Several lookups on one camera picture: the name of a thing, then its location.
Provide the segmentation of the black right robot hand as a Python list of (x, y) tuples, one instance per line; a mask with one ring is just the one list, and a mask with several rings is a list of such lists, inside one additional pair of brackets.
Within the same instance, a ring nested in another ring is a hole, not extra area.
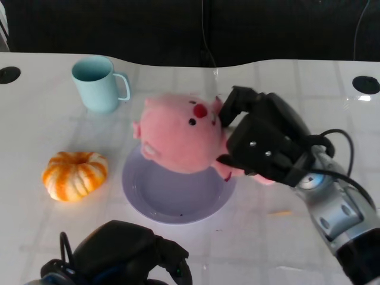
[(295, 187), (315, 162), (305, 123), (275, 93), (234, 86), (218, 115), (222, 126), (242, 112), (246, 115), (227, 139), (227, 154), (217, 161)]

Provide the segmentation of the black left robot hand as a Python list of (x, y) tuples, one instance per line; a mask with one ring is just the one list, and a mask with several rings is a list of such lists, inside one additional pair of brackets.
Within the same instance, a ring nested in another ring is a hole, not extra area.
[(164, 268), (176, 284), (192, 284), (188, 251), (151, 229), (112, 220), (76, 248), (74, 268), (89, 284), (163, 284), (149, 273)]

